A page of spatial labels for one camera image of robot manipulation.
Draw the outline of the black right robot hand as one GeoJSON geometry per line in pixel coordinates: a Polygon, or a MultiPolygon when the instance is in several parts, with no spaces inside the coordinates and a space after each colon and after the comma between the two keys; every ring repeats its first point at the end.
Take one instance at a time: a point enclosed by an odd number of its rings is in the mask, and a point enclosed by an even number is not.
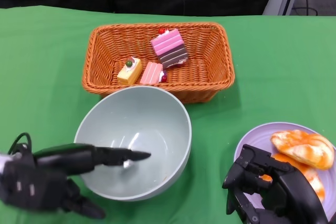
{"type": "Polygon", "coordinates": [[[242,223],[329,223],[303,173],[251,145],[243,145],[222,188],[226,213],[237,212],[242,223]]]}

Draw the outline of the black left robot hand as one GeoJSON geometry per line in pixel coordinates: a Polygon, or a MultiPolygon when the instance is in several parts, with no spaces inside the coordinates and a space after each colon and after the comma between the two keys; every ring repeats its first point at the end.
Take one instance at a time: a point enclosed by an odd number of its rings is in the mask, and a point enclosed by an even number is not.
{"type": "MultiPolygon", "coordinates": [[[[141,161],[150,156],[150,153],[144,151],[79,143],[46,148],[33,154],[39,168],[61,172],[67,177],[89,173],[99,165],[123,166],[126,161],[141,161]]],[[[65,212],[72,211],[91,219],[106,217],[101,207],[81,195],[79,187],[70,178],[67,179],[61,208],[65,212]]]]}

